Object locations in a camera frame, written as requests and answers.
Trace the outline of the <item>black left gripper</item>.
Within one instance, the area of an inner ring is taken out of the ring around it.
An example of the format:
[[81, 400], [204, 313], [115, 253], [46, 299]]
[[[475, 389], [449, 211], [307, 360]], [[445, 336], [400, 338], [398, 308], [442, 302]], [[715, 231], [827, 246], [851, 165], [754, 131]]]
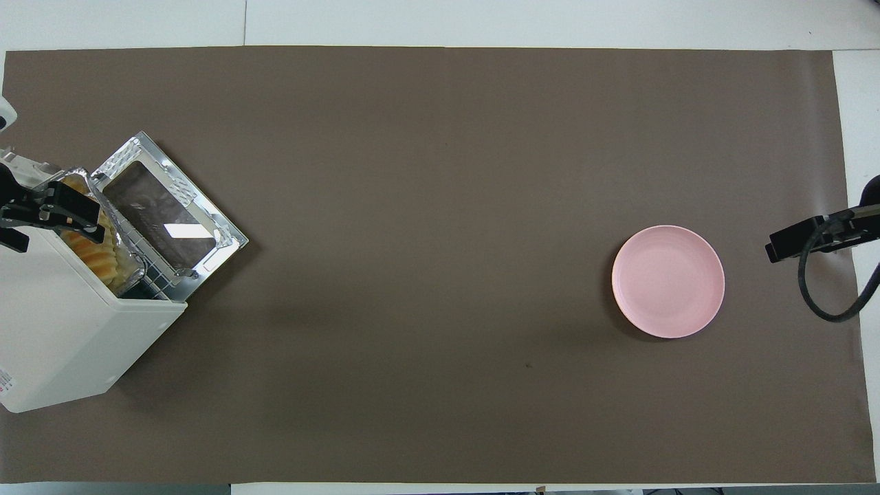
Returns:
[[[98, 215], [100, 204], [78, 187], [62, 183], [62, 207], [69, 215]], [[14, 252], [28, 250], [30, 238], [15, 228], [28, 226], [45, 230], [60, 230], [69, 225], [68, 217], [42, 209], [31, 189], [23, 187], [8, 167], [0, 167], [0, 245]], [[108, 219], [99, 219], [93, 232], [86, 228], [66, 230], [65, 242], [91, 241], [104, 243]]]

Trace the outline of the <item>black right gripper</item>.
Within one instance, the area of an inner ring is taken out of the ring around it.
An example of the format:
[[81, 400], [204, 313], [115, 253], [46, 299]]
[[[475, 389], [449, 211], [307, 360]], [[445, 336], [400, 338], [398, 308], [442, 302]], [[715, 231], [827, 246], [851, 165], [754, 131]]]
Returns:
[[766, 254], [770, 263], [810, 253], [831, 253], [880, 239], [880, 203], [808, 217], [769, 235]]

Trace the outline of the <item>sliced yellow bread loaf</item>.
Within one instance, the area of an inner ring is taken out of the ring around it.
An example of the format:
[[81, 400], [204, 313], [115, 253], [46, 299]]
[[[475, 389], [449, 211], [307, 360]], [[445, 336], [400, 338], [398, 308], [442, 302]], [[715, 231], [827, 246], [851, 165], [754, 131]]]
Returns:
[[130, 285], [139, 265], [118, 238], [116, 226], [103, 209], [98, 211], [98, 225], [104, 228], [104, 238], [100, 243], [94, 243], [78, 232], [63, 230], [59, 236], [111, 292], [121, 294]]

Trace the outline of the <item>aluminium foil tray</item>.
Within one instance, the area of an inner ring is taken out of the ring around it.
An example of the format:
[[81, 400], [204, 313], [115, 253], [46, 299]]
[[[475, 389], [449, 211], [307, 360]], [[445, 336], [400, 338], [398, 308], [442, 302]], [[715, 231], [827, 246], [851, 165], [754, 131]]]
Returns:
[[[136, 262], [145, 263], [144, 257], [135, 248], [134, 242], [130, 241], [130, 239], [126, 236], [125, 232], [123, 232], [122, 223], [120, 223], [119, 215], [116, 213], [116, 210], [114, 210], [113, 207], [111, 206], [110, 201], [107, 199], [106, 195], [98, 188], [97, 179], [91, 177], [89, 175], [89, 173], [85, 171], [85, 169], [82, 169], [80, 167], [80, 168], [73, 168], [73, 169], [69, 169], [67, 171], [62, 171], [62, 172], [56, 173], [55, 175], [51, 176], [49, 179], [46, 179], [46, 181], [44, 181], [43, 184], [46, 186], [46, 185], [48, 185], [48, 182], [53, 182], [53, 181], [67, 183], [69, 185], [72, 185], [73, 187], [78, 187], [81, 191], [83, 191], [86, 195], [88, 195], [88, 197], [91, 197], [95, 201], [97, 201], [100, 204], [100, 209], [103, 209], [104, 211], [106, 211], [107, 216], [110, 217], [110, 219], [112, 219], [112, 222], [115, 225], [116, 231], [118, 232], [118, 238], [120, 239], [120, 241], [124, 245], [126, 245], [128, 250], [130, 251], [130, 254], [132, 254], [132, 256], [135, 257]], [[60, 230], [59, 232], [57, 232], [57, 235], [59, 238], [60, 238], [59, 234], [62, 231], [63, 230]]]

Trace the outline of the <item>cream toaster oven body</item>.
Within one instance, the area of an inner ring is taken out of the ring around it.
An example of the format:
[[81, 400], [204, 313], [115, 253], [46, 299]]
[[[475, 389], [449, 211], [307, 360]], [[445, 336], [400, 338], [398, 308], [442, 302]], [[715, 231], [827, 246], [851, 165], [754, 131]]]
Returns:
[[184, 313], [185, 302], [119, 298], [53, 232], [0, 245], [0, 405], [10, 413], [108, 391]]

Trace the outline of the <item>glass oven door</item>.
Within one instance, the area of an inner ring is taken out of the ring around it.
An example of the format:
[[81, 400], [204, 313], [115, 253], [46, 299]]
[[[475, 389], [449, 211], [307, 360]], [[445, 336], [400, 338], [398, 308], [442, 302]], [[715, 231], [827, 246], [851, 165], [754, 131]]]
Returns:
[[145, 263], [169, 276], [188, 298], [248, 244], [238, 226], [145, 132], [129, 138], [89, 175]]

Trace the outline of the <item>pink round plate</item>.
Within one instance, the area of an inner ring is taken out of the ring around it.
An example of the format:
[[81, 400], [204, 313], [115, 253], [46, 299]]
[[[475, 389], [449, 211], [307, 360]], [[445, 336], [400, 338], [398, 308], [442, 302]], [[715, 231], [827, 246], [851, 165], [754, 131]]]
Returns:
[[697, 232], [655, 225], [621, 245], [610, 287], [632, 326], [655, 338], [679, 339], [697, 334], [716, 319], [726, 278], [716, 250]]

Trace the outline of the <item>brown table mat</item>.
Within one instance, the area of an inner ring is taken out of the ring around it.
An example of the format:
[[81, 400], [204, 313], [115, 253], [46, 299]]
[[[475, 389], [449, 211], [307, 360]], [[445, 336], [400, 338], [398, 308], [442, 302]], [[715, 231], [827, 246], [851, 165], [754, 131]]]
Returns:
[[[874, 481], [860, 326], [768, 235], [848, 207], [830, 52], [13, 52], [3, 141], [150, 135], [250, 243], [110, 391], [0, 412], [0, 480]], [[713, 322], [622, 316], [650, 226], [722, 260]]]

